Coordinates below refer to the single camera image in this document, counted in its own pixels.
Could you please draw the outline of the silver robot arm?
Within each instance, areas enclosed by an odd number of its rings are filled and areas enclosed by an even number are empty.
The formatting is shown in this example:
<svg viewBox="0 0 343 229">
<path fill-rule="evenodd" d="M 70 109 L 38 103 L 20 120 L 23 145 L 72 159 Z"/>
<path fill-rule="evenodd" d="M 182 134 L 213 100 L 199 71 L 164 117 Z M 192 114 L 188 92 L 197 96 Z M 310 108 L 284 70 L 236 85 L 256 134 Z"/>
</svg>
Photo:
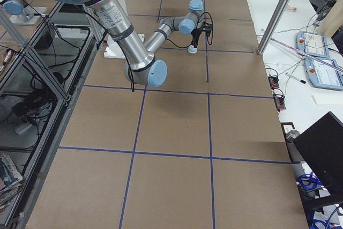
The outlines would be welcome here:
<svg viewBox="0 0 343 229">
<path fill-rule="evenodd" d="M 172 32 L 179 31 L 184 35 L 189 35 L 203 25 L 201 17 L 204 11 L 203 1 L 191 0 L 186 15 L 162 19 L 159 28 L 154 31 L 147 42 L 143 43 L 118 0 L 55 1 L 83 4 L 92 9 L 126 57 L 124 74 L 127 80 L 133 84 L 150 87 L 161 86 L 167 78 L 167 65 L 163 60 L 156 59 L 155 53 Z"/>
</svg>

